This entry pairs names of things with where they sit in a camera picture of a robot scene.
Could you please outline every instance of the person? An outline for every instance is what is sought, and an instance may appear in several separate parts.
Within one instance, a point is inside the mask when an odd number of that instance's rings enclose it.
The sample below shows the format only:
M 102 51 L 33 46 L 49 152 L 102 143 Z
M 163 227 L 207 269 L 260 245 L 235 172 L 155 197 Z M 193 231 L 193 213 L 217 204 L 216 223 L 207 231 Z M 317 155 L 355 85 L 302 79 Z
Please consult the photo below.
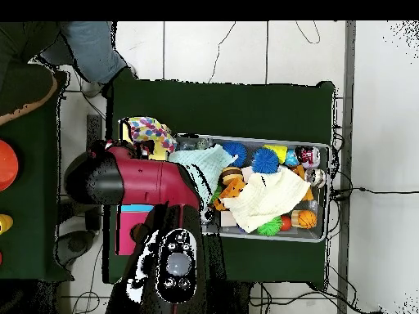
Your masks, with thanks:
M 107 21 L 0 22 L 0 126 L 42 106 L 57 89 L 53 69 L 73 65 L 92 97 L 128 64 Z

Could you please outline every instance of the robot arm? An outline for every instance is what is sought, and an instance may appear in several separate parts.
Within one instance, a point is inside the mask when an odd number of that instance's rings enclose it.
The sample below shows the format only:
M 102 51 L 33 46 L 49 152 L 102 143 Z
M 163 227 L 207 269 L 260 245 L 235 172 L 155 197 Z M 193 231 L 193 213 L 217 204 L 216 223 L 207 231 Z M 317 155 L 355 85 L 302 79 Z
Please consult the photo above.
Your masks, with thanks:
M 83 204 L 154 205 L 119 295 L 138 314 L 206 314 L 200 197 L 184 167 L 139 159 L 127 142 L 102 141 L 69 166 L 65 189 Z

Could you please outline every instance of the dark green table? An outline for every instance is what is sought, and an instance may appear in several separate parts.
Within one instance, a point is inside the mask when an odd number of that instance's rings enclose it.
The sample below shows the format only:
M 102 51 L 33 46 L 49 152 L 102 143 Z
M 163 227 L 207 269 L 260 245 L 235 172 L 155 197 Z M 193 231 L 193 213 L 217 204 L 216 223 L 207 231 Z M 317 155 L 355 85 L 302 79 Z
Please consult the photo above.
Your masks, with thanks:
M 329 144 L 333 93 L 330 82 L 305 87 L 138 81 L 123 70 L 108 92 L 106 137 L 118 138 L 119 119 L 149 115 L 173 132 Z M 110 220 L 104 221 L 109 263 L 104 262 L 103 276 L 111 283 L 121 277 L 128 258 L 115 255 L 115 212 L 111 207 Z M 324 241 L 223 238 L 223 252 L 228 280 L 312 282 L 323 287 Z
M 13 147 L 19 173 L 0 192 L 0 213 L 13 217 L 13 227 L 0 235 L 3 264 L 0 279 L 68 280 L 53 254 L 58 221 L 59 95 L 66 74 L 56 73 L 59 88 L 42 107 L 0 127 L 0 139 Z

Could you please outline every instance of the jeans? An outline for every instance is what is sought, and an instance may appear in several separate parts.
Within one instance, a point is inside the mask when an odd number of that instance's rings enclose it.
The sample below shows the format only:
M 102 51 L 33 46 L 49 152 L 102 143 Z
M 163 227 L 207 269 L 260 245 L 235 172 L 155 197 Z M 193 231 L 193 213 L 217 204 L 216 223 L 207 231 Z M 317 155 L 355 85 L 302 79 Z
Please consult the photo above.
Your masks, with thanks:
M 110 22 L 61 22 L 60 29 L 56 41 L 41 53 L 48 63 L 74 65 L 87 81 L 103 84 L 127 66 L 112 46 Z

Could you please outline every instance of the storage bin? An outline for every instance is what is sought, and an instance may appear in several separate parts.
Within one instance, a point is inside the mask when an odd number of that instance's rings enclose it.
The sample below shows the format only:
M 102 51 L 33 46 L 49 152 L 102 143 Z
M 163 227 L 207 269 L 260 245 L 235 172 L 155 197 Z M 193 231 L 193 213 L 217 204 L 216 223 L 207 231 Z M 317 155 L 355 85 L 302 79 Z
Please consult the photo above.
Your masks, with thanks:
M 242 137 L 219 137 L 211 135 L 197 135 L 198 138 L 189 138 L 185 134 L 178 134 L 177 142 L 180 147 L 183 141 L 198 142 L 202 138 L 212 139 L 214 143 L 222 145 L 224 142 L 240 142 L 247 149 L 247 159 L 243 165 L 251 166 L 253 154 L 267 144 L 287 146 L 294 149 L 297 146 L 315 146 L 320 150 L 320 165 L 327 175 L 327 181 L 323 188 L 312 187 L 314 200 L 300 201 L 294 209 L 308 209 L 317 215 L 317 225 L 311 229 L 300 229 L 292 227 L 289 231 L 279 231 L 274 236 L 259 235 L 256 231 L 247 234 L 238 227 L 220 227 L 220 212 L 215 211 L 214 220 L 208 225 L 202 225 L 203 234 L 219 232 L 222 237 L 244 238 L 251 240 L 277 240 L 277 241 L 297 241 L 297 242 L 321 242 L 327 235 L 327 225 L 329 218 L 329 194 L 331 189 L 330 167 L 331 167 L 331 147 L 321 143 L 274 141 Z

